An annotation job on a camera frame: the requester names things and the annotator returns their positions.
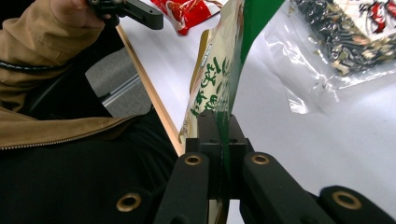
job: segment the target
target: black cable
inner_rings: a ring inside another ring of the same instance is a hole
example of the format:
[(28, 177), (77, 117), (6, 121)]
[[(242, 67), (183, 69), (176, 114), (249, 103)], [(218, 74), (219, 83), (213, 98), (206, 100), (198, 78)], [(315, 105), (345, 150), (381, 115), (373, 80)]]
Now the black cable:
[(45, 65), (18, 65), (14, 63), (8, 63), (0, 60), (0, 67), (6, 68), (8, 70), (13, 70), (17, 72), (23, 73), (34, 73), (34, 72), (48, 72), (53, 70), (58, 70), (65, 68), (67, 64), (59, 65), (59, 66), (45, 66)]

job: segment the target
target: person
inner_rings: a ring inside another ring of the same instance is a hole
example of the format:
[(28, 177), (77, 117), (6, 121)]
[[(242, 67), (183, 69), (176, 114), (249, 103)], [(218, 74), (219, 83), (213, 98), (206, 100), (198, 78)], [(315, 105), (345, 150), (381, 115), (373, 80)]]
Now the person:
[[(0, 60), (57, 66), (104, 29), (86, 0), (35, 0), (3, 22)], [(26, 94), (62, 69), (0, 67), (0, 223), (150, 223), (177, 160), (156, 114), (36, 120)]]

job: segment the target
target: black pants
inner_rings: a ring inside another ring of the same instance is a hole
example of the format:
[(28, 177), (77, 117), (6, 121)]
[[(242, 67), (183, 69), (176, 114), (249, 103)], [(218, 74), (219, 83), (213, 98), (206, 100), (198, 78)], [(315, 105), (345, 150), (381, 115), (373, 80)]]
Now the black pants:
[(0, 151), (0, 223), (150, 223), (176, 159), (154, 110), (114, 141)]

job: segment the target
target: jacket sleeve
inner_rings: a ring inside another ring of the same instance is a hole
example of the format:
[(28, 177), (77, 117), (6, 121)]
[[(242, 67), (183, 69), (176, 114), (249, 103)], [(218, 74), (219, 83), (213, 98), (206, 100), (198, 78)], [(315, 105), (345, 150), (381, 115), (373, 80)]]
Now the jacket sleeve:
[[(59, 22), (50, 0), (36, 0), (18, 19), (0, 30), (0, 60), (20, 65), (62, 65), (91, 45), (102, 29), (76, 28)], [(18, 111), (28, 91), (62, 71), (24, 74), (0, 68), (0, 106)]]

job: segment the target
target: plastic bag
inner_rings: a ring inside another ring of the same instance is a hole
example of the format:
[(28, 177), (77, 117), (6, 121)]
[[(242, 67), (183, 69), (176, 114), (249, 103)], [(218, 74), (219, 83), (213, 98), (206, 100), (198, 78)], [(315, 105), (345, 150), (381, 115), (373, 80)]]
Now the plastic bag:
[(227, 0), (151, 0), (172, 22), (180, 35), (220, 11)]
[(396, 72), (394, 35), (369, 41), (329, 2), (310, 1), (318, 5), (310, 9), (302, 5), (307, 1), (285, 2), (256, 40), (263, 43), (264, 63), (284, 83), (294, 113), (324, 111), (351, 97), (352, 87)]

